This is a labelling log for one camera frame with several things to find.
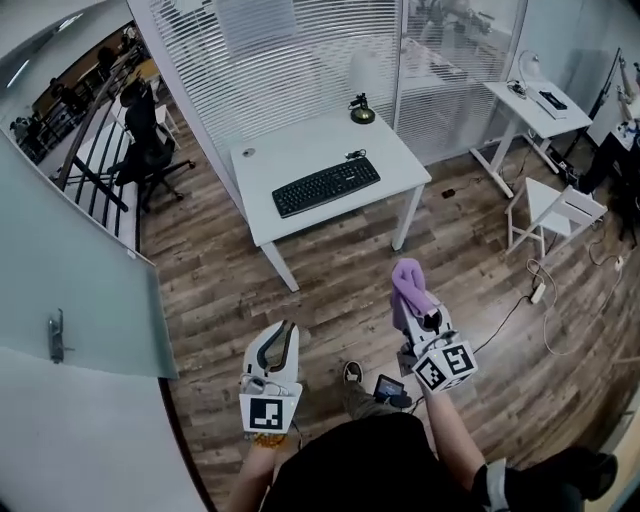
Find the window blinds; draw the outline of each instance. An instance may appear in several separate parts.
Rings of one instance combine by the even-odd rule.
[[[426,165],[484,143],[496,101],[482,82],[505,79],[526,0],[410,5],[396,130]]]
[[[346,109],[356,92],[349,87],[349,65],[359,49],[378,54],[380,84],[368,97],[393,121],[401,9],[395,0],[288,0],[293,19],[281,0],[242,0],[242,8],[231,0],[149,1],[227,169],[233,169],[232,144]]]

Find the white chair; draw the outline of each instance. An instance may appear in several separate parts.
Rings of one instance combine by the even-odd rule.
[[[513,225],[512,210],[518,200],[527,193],[529,203],[530,225],[522,230]],[[505,210],[508,223],[509,254],[518,247],[525,238],[533,238],[540,244],[540,263],[544,265],[554,254],[562,250],[571,240],[580,235],[596,220],[602,217],[607,209],[595,202],[591,196],[578,192],[569,186],[563,192],[548,187],[531,178],[526,178],[509,206]],[[549,253],[545,253],[544,230],[553,231],[564,240]],[[520,236],[514,240],[513,234]]]

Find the black office chair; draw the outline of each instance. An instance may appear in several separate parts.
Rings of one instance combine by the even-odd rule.
[[[120,102],[123,107],[128,107],[125,124],[135,142],[127,149],[124,160],[107,172],[118,173],[115,180],[117,186],[138,183],[139,197],[142,198],[140,206],[145,212],[149,212],[149,199],[160,184],[164,185],[176,200],[182,201],[184,196],[167,183],[166,177],[185,165],[193,169],[196,164],[192,160],[171,163],[175,142],[166,129],[156,123],[151,87],[136,80],[122,91]],[[165,142],[158,137],[158,130],[166,135]]]

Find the door handle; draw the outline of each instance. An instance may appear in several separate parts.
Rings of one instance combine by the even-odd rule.
[[[64,361],[65,350],[73,350],[65,347],[62,339],[64,330],[64,316],[61,309],[58,309],[58,318],[49,318],[49,357],[55,364]]]

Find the white desk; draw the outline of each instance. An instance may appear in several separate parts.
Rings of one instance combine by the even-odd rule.
[[[249,148],[255,153],[243,156]],[[367,158],[380,175],[379,182],[306,212],[286,219],[280,217],[271,192],[344,162],[346,153],[358,149],[366,149]],[[346,108],[238,144],[231,148],[231,159],[253,241],[291,291],[297,291],[298,284],[274,241],[407,192],[393,236],[392,247],[397,251],[402,247],[424,184],[431,181],[426,169],[380,116],[372,124],[358,125],[351,121]]]
[[[471,150],[471,154],[478,159],[489,175],[509,198],[513,197],[513,192],[500,177],[498,172],[502,167],[502,161],[507,154],[511,141],[516,134],[520,120],[524,121],[534,132],[544,139],[538,146],[531,137],[529,137],[529,135],[525,134],[524,136],[536,153],[538,153],[540,158],[542,158],[556,174],[558,173],[558,169],[546,154],[546,150],[551,144],[550,138],[555,135],[560,135],[561,133],[567,133],[584,128],[585,126],[589,126],[592,122],[591,119],[589,119],[589,116],[587,116],[587,114],[585,114],[578,105],[571,101],[564,92],[558,89],[551,82],[528,82],[528,84],[544,85],[546,90],[551,91],[554,96],[567,105],[566,118],[554,119],[546,110],[538,105],[535,100],[529,97],[527,97],[527,99],[522,99],[512,93],[507,89],[506,82],[485,82],[485,87],[493,92],[500,101],[505,103],[511,109],[512,116],[491,163],[487,162],[477,149]]]

